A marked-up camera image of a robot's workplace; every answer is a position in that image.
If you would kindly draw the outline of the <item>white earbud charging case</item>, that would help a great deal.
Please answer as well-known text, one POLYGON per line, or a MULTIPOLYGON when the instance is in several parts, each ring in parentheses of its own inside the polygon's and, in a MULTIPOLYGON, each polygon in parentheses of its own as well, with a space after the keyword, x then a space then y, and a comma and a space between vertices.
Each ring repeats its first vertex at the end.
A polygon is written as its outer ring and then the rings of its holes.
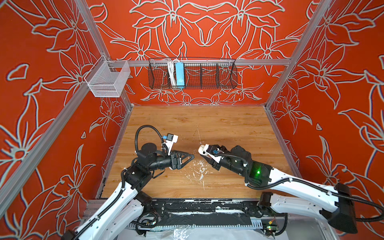
POLYGON ((207 150, 208 150, 208 147, 210 145, 206 144, 206 145, 201 145, 198 149, 198 152, 200 155, 202 156, 208 156, 208 153, 207 153, 207 150))

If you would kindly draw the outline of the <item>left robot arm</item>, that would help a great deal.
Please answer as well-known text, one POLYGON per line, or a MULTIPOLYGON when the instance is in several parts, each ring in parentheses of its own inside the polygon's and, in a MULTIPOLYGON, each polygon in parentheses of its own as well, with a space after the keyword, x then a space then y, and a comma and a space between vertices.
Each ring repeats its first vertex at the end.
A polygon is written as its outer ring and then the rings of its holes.
POLYGON ((172 149, 178 136, 167 134, 162 136, 153 126, 143 125, 135 134, 135 151, 137 157, 131 166, 122 170, 121 182, 114 193, 102 206, 76 230, 68 230, 61 237, 63 240, 113 240, 127 226, 134 224, 137 228, 154 228, 159 220, 158 215, 150 211, 152 198, 142 189, 147 183, 157 178, 155 171, 165 169, 180 170, 195 156, 172 149), (153 143, 139 147, 141 130, 154 130, 162 142, 161 150, 153 143))

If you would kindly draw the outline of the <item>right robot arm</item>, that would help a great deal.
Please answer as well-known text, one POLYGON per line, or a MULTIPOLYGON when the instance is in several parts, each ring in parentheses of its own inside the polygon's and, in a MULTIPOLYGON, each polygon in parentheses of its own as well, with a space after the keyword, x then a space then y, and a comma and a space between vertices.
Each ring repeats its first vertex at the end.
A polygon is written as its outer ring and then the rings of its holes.
POLYGON ((241 146, 229 151, 224 146, 201 145, 199 154, 216 170, 230 170, 244 177, 246 187, 262 191, 258 205, 267 212, 317 218, 349 234, 358 232, 358 222, 384 219, 383 206, 353 197, 348 186, 332 187, 289 175, 254 161, 251 153, 241 146))

